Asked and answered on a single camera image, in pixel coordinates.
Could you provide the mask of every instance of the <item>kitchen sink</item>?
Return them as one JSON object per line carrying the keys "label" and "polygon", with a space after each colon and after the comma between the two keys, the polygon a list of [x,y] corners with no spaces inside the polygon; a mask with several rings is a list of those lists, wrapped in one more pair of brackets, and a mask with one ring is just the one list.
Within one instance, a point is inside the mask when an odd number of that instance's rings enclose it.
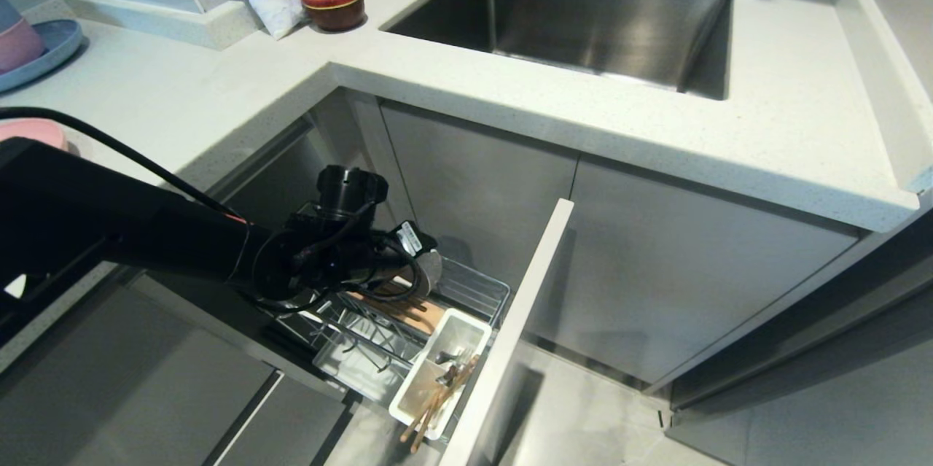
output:
{"label": "kitchen sink", "polygon": [[723,100],[732,0],[425,0],[384,31]]}

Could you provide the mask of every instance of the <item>wire dish rack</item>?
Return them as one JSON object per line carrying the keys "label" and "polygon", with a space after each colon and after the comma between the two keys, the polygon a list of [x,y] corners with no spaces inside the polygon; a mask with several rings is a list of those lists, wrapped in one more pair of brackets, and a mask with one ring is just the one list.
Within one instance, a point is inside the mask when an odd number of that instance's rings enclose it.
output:
{"label": "wire dish rack", "polygon": [[[441,257],[430,302],[454,307],[499,329],[509,303],[508,284]],[[387,406],[429,336],[360,300],[337,293],[312,311],[277,318],[312,349],[314,366],[373,402]]]}

